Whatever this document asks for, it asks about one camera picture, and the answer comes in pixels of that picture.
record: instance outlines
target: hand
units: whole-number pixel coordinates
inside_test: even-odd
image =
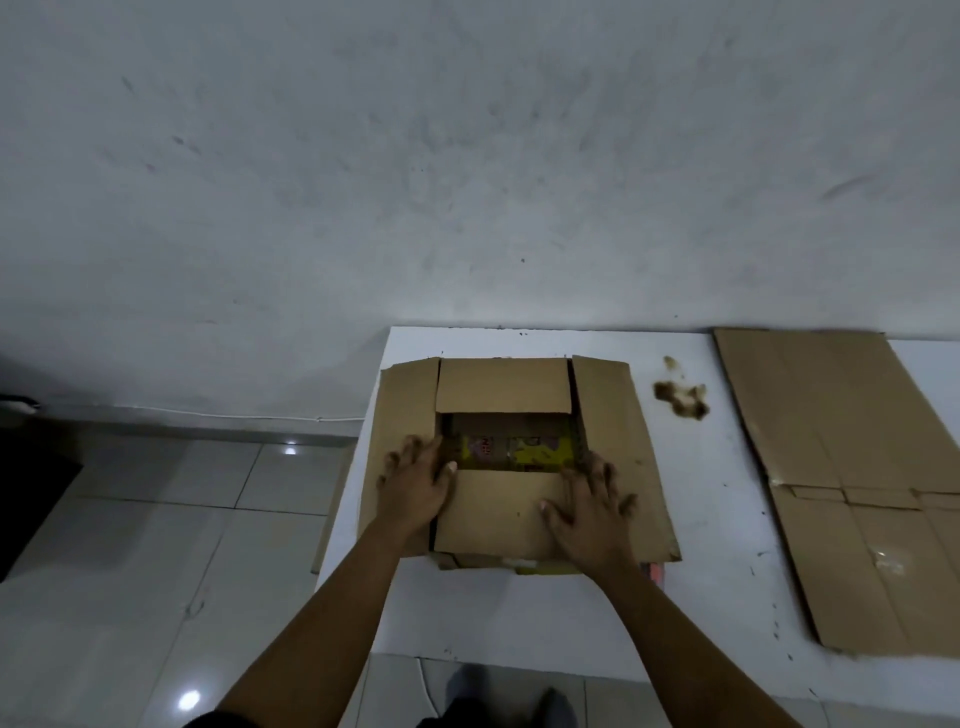
[[[613,465],[591,453],[587,475],[569,469],[561,475],[570,489],[573,512],[567,515],[549,500],[540,503],[540,510],[567,558],[598,583],[612,572],[634,568],[627,521],[636,495],[620,500]]]
[[[376,483],[380,497],[374,523],[396,536],[401,545],[430,523],[446,501],[457,464],[451,461],[437,472],[442,441],[438,435],[425,446],[411,435],[400,453],[391,452],[385,458],[385,474]]]

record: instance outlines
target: flattened cardboard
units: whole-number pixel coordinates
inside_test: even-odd
[[[900,622],[863,545],[850,506],[771,488],[817,637],[853,652],[907,654]]]
[[[650,564],[680,560],[630,366],[622,361],[574,356],[573,372],[587,448],[616,467],[622,497],[637,496],[637,513],[630,521],[635,558]]]
[[[713,333],[750,439],[773,485],[839,488],[840,480],[807,415],[776,341],[745,328]]]
[[[920,501],[909,491],[872,491],[869,488],[844,488],[850,505],[875,505],[881,508],[920,510]]]
[[[851,510],[913,650],[960,655],[960,583],[924,514]]]
[[[960,657],[960,511],[943,495],[960,449],[893,350],[869,333],[714,335],[821,642]]]
[[[566,359],[444,359],[437,412],[570,412]]]
[[[789,487],[794,496],[805,500],[833,500],[838,503],[846,503],[843,491],[833,488],[807,488],[804,485],[783,486]]]
[[[538,507],[542,499],[566,507],[559,473],[459,471],[454,493],[437,519],[435,551],[513,559],[559,556]]]
[[[953,573],[960,579],[960,510],[926,511],[926,518],[944,548]]]
[[[876,447],[876,431],[860,393],[834,358],[828,336],[815,331],[770,331],[769,338],[790,372],[793,388],[806,402],[804,414],[844,487],[903,489],[898,469],[886,451]]]
[[[924,494],[920,496],[920,501],[933,532],[947,553],[953,572],[960,579],[960,496]]]
[[[869,412],[882,449],[905,473],[905,487],[960,494],[960,449],[902,362],[878,333],[834,332],[829,345]]]
[[[380,373],[357,535],[363,533],[376,516],[376,481],[383,474],[387,454],[400,447],[407,435],[418,435],[428,442],[436,433],[434,401],[439,369],[440,359],[435,357],[395,364]],[[429,543],[429,529],[423,529],[410,540],[403,555],[424,554],[429,550]]]

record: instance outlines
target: tile floor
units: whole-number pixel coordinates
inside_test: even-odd
[[[180,726],[313,592],[340,451],[89,434],[86,467],[0,584],[0,728]],[[372,655],[342,728],[411,728],[454,663]],[[667,726],[649,685],[492,668],[504,716],[553,686],[582,726]],[[180,699],[197,698],[191,710]],[[809,700],[803,725],[960,726]]]

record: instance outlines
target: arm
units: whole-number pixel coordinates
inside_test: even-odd
[[[621,502],[613,467],[594,456],[588,476],[564,476],[573,513],[545,501],[547,526],[623,620],[671,724],[797,726],[634,563],[627,519],[635,499]]]
[[[407,438],[388,456],[377,516],[336,571],[217,709],[260,728],[336,728],[370,654],[407,539],[440,511],[456,465],[434,478],[440,438]]]

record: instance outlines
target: cardboard box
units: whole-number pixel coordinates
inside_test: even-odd
[[[405,435],[430,440],[438,432],[460,470],[433,528],[411,539],[405,555],[432,551],[442,568],[573,572],[543,524],[539,503],[550,498],[566,504],[561,465],[582,462],[594,450],[619,470],[621,496],[637,495],[630,536],[638,562],[680,560],[653,446],[624,362],[583,356],[432,358],[384,370],[358,533],[376,513],[376,480],[387,453]]]
[[[714,338],[820,642],[960,657],[960,449],[886,339]]]

